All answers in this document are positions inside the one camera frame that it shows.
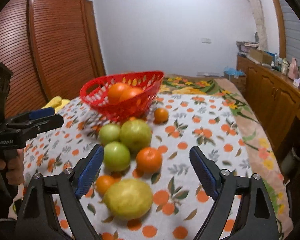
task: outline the wooden wardrobe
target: wooden wardrobe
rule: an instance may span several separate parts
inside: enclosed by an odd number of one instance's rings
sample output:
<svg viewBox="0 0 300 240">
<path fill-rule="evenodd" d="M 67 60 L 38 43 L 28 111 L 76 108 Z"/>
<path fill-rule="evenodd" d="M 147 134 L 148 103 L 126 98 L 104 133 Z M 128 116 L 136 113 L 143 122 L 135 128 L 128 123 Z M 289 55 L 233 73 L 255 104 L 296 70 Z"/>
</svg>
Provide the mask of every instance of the wooden wardrobe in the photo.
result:
<svg viewBox="0 0 300 240">
<path fill-rule="evenodd" d="M 0 62 L 14 73 L 6 116 L 79 96 L 105 75 L 92 2 L 10 0 L 0 13 Z"/>
</svg>

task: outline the louvered wardrobe door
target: louvered wardrobe door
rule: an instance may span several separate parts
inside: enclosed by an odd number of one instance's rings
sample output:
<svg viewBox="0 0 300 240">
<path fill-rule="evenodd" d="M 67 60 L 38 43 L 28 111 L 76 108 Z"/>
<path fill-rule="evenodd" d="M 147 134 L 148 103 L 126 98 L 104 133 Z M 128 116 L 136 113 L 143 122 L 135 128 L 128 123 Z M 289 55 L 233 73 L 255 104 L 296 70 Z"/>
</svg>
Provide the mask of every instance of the louvered wardrobe door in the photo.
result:
<svg viewBox="0 0 300 240">
<path fill-rule="evenodd" d="M 11 71 L 6 116 L 46 104 L 28 40 L 28 0 L 10 0 L 0 13 L 0 62 Z"/>
<path fill-rule="evenodd" d="M 95 78 L 83 0 L 34 0 L 34 36 L 51 96 L 73 99 Z"/>
</svg>

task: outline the green fruit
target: green fruit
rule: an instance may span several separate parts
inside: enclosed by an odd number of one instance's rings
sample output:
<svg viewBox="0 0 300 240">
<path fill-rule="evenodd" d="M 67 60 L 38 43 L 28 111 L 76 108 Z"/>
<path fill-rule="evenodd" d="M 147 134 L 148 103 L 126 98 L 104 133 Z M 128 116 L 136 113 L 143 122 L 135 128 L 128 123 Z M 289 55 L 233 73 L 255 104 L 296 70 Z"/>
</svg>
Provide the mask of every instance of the green fruit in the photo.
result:
<svg viewBox="0 0 300 240">
<path fill-rule="evenodd" d="M 151 142 L 151 129 L 140 119 L 125 122 L 120 130 L 121 142 L 134 153 L 148 147 Z"/>
<path fill-rule="evenodd" d="M 149 211 L 153 194 L 147 183 L 139 179 L 123 179 L 111 185 L 103 201 L 114 216 L 131 220 Z"/>
<path fill-rule="evenodd" d="M 130 152 L 120 142 L 108 143 L 104 148 L 103 163 L 111 171 L 123 171 L 130 165 Z"/>
<path fill-rule="evenodd" d="M 120 141 L 120 126 L 113 123 L 106 124 L 100 129 L 98 138 L 103 145 Z"/>
</svg>

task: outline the orange fruit in basket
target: orange fruit in basket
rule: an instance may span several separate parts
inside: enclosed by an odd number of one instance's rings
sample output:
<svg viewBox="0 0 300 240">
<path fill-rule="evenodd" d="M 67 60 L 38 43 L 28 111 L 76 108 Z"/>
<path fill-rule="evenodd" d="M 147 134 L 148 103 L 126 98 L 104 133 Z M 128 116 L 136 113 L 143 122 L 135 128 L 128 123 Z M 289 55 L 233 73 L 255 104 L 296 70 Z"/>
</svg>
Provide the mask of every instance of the orange fruit in basket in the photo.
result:
<svg viewBox="0 0 300 240">
<path fill-rule="evenodd" d="M 138 152 L 136 162 L 138 170 L 153 173 L 160 169 L 162 156 L 157 149 L 146 147 Z"/>
<path fill-rule="evenodd" d="M 96 191 L 100 193 L 100 195 L 104 195 L 106 191 L 110 188 L 112 184 L 116 182 L 115 178 L 109 175 L 102 175 L 96 180 Z"/>
<path fill-rule="evenodd" d="M 163 123 L 169 119 L 169 112 L 164 108 L 157 108 L 154 111 L 154 122 Z"/>
<path fill-rule="evenodd" d="M 131 87 L 128 84 L 118 82 L 109 88 L 108 100 L 110 104 L 117 104 L 122 93 L 129 90 Z"/>
<path fill-rule="evenodd" d="M 143 92 L 143 90 L 141 88 L 137 88 L 137 87 L 127 89 L 127 90 L 123 91 L 122 95 L 120 96 L 119 102 L 133 98 L 133 97 L 141 94 L 142 92 Z"/>
</svg>

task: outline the pink bottle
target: pink bottle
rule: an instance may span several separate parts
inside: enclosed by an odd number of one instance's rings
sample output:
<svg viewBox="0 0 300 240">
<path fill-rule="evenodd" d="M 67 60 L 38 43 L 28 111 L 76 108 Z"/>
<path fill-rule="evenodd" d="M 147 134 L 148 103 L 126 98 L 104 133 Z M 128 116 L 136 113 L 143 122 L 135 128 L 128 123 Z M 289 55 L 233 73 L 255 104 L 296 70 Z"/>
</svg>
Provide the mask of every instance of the pink bottle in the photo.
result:
<svg viewBox="0 0 300 240">
<path fill-rule="evenodd" d="M 297 60 L 294 57 L 292 58 L 292 62 L 289 67 L 288 77 L 292 80 L 298 78 L 298 64 Z"/>
</svg>

